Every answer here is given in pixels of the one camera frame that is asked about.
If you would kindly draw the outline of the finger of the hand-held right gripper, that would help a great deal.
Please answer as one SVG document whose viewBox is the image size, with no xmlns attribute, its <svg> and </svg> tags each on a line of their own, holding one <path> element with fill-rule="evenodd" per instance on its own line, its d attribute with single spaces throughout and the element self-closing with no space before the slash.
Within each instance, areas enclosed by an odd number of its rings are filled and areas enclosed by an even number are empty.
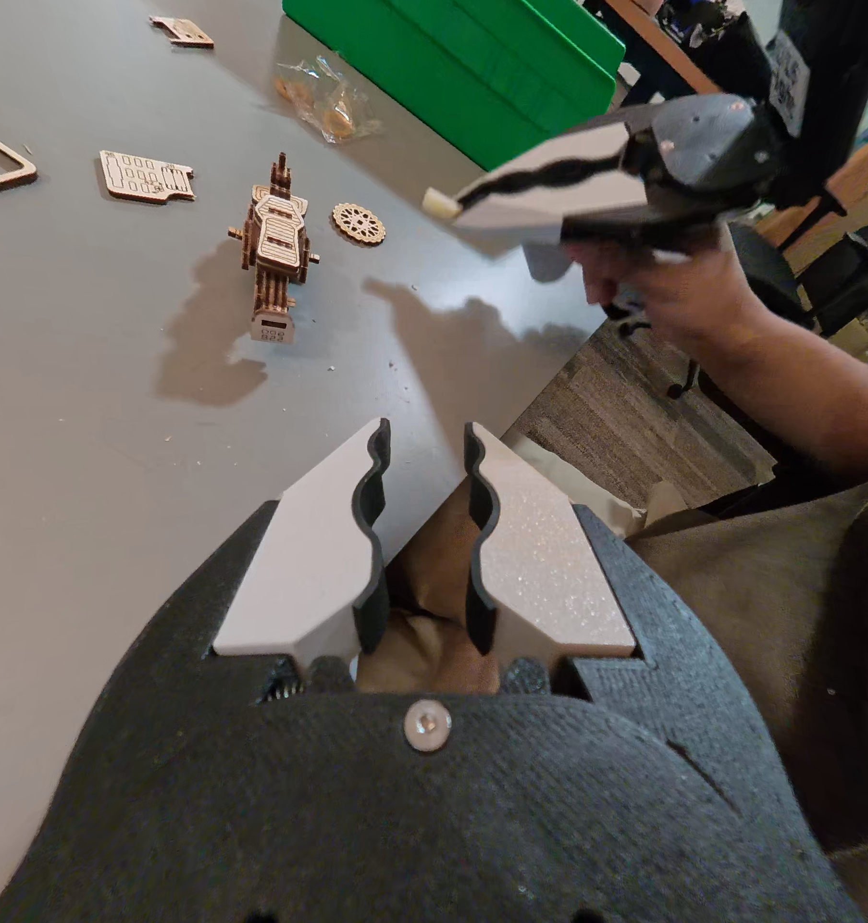
<svg viewBox="0 0 868 923">
<path fill-rule="evenodd" d="M 644 183 L 610 171 L 566 187 L 536 186 L 514 193 L 492 192 L 451 220 L 461 235 L 496 248 L 522 243 L 556 244 L 563 220 L 581 214 L 632 213 L 648 203 Z"/>
<path fill-rule="evenodd" d="M 470 186 L 470 198 L 571 187 L 612 172 L 620 166 L 630 135 L 625 122 L 614 122 L 555 137 L 481 177 Z"/>
</svg>

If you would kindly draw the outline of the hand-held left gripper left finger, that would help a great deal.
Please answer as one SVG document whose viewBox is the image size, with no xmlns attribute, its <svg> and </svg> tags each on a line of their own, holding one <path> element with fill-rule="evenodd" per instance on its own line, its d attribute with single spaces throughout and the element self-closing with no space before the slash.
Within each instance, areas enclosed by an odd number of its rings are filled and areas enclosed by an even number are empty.
<svg viewBox="0 0 868 923">
<path fill-rule="evenodd" d="M 356 675 L 390 612 L 382 543 L 391 425 L 373 418 L 284 491 L 228 607 L 212 650 L 287 655 L 301 673 L 323 657 Z"/>
</svg>

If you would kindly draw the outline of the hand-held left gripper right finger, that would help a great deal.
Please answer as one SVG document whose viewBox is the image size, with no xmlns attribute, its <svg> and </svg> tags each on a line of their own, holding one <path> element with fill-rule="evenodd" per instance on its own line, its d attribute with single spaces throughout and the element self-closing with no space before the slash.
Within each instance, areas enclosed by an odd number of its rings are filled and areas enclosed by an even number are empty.
<svg viewBox="0 0 868 923">
<path fill-rule="evenodd" d="M 630 658 L 632 630 L 568 496 L 479 423 L 464 428 L 471 552 L 465 625 L 499 667 Z"/>
</svg>

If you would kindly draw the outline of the clear plastic bag of parts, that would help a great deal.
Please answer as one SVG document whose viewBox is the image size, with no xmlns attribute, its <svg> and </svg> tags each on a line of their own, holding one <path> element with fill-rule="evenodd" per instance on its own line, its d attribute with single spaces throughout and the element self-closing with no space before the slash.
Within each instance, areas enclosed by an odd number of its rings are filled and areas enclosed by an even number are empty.
<svg viewBox="0 0 868 923">
<path fill-rule="evenodd" d="M 369 97 L 325 56 L 276 63 L 273 85 L 297 117 L 333 145 L 380 136 L 385 127 Z"/>
</svg>

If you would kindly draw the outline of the person's right forearm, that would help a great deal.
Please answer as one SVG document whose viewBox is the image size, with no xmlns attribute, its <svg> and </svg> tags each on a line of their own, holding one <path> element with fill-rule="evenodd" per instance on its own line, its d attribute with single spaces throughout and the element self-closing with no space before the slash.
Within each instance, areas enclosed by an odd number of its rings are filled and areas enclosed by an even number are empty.
<svg viewBox="0 0 868 923">
<path fill-rule="evenodd" d="M 694 357 L 752 420 L 826 469 L 868 480 L 868 365 L 752 294 L 694 340 Z"/>
</svg>

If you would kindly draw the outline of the grey desk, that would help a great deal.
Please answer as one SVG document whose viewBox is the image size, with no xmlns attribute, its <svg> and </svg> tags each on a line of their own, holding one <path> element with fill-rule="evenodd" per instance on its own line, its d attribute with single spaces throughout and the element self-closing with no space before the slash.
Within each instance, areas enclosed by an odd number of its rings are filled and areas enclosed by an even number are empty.
<svg viewBox="0 0 868 923">
<path fill-rule="evenodd" d="M 302 123 L 274 66 L 323 51 L 281 2 L 0 2 L 0 140 L 38 170 L 0 193 L 0 893 L 122 655 L 262 502 L 387 417 L 391 559 L 462 479 L 465 422 L 502 435 L 601 323 L 578 271 L 534 283 L 428 221 L 478 170 L 375 87 L 380 136 Z M 112 197 L 102 150 L 191 167 L 196 199 Z M 321 259 L 293 344 L 251 339 L 228 236 L 281 152 Z"/>
</svg>

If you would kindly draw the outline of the person's right hand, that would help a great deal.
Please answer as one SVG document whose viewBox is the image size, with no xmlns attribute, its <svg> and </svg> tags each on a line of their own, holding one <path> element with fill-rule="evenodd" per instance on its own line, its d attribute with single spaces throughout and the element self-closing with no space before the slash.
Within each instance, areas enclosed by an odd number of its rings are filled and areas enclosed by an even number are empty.
<svg viewBox="0 0 868 923">
<path fill-rule="evenodd" d="M 678 261 L 612 241 L 566 245 L 592 304 L 610 304 L 624 287 L 639 297 L 653 330 L 701 363 L 738 359 L 772 326 L 740 267 L 728 225 L 692 233 Z"/>
</svg>

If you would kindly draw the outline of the brown wooden table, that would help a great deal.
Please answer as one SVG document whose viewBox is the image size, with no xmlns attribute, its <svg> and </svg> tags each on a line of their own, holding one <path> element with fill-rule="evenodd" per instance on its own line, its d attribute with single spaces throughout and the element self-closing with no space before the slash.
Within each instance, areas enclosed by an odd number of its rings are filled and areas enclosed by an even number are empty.
<svg viewBox="0 0 868 923">
<path fill-rule="evenodd" d="M 717 94 L 722 89 L 661 29 L 657 20 L 632 1 L 599 2 L 611 29 L 621 27 L 626 36 L 625 59 L 639 72 L 626 105 L 648 101 L 657 91 L 674 95 Z"/>
</svg>

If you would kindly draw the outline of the green plastic bin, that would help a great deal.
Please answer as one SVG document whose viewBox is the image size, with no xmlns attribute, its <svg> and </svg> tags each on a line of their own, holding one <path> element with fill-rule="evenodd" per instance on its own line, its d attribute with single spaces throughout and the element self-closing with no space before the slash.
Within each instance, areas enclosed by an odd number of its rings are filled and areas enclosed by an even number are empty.
<svg viewBox="0 0 868 923">
<path fill-rule="evenodd" d="M 285 15 L 490 171 L 607 112 L 624 43 L 572 1 L 284 1 Z"/>
</svg>

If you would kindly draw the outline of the round wooden gear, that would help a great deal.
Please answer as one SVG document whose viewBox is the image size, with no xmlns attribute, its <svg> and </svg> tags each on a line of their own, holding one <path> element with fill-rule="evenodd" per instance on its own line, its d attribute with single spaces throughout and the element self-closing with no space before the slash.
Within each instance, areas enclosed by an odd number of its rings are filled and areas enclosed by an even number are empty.
<svg viewBox="0 0 868 923">
<path fill-rule="evenodd" d="M 372 248 L 385 240 L 386 229 L 382 221 L 358 204 L 336 204 L 330 218 L 336 230 L 356 245 Z"/>
</svg>

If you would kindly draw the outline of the person's olive shirt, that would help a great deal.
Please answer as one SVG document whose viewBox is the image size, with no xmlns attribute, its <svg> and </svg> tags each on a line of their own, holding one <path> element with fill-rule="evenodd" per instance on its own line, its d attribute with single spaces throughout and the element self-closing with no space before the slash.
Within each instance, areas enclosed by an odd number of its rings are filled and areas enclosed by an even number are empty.
<svg viewBox="0 0 868 923">
<path fill-rule="evenodd" d="M 629 543 L 751 693 L 806 819 L 868 919 L 868 482 Z"/>
</svg>

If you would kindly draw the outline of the wooden model vehicle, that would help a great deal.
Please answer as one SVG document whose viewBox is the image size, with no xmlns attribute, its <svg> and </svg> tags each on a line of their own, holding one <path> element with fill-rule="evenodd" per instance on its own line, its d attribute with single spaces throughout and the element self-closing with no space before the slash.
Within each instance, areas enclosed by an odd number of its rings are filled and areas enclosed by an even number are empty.
<svg viewBox="0 0 868 923">
<path fill-rule="evenodd" d="M 309 203 L 292 194 L 292 173 L 284 152 L 271 168 L 270 182 L 252 188 L 245 221 L 229 228 L 241 244 L 241 267 L 254 272 L 252 340 L 293 344 L 296 327 L 290 310 L 293 285 L 304 285 L 309 268 L 320 262 L 311 250 L 305 225 Z"/>
</svg>

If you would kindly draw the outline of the small notched wooden piece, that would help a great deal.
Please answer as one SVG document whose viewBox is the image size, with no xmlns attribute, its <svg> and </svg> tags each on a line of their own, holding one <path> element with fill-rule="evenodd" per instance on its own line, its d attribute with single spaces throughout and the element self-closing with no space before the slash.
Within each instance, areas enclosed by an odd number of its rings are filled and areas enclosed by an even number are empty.
<svg viewBox="0 0 868 923">
<path fill-rule="evenodd" d="M 182 17 L 149 17 L 149 23 L 153 28 L 163 30 L 170 43 L 176 47 L 200 50 L 212 50 L 215 47 L 212 38 L 192 20 Z"/>
</svg>

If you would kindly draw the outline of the small slotted wooden panel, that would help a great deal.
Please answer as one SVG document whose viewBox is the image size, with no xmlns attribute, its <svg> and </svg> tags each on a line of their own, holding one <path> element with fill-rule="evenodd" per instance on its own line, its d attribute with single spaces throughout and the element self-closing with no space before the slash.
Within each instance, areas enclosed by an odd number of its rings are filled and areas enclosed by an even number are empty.
<svg viewBox="0 0 868 923">
<path fill-rule="evenodd" d="M 145 203 L 196 199 L 193 169 L 174 162 L 102 150 L 99 162 L 109 195 Z"/>
</svg>

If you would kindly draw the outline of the empty wooden sheet frame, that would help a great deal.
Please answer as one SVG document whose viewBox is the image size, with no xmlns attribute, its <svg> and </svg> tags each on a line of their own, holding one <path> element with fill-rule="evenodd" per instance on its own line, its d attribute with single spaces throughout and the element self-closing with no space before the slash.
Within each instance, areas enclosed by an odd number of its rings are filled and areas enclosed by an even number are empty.
<svg viewBox="0 0 868 923">
<path fill-rule="evenodd" d="M 0 192 L 34 182 L 38 176 L 36 166 L 0 141 L 0 154 L 11 160 L 15 168 L 0 174 Z"/>
</svg>

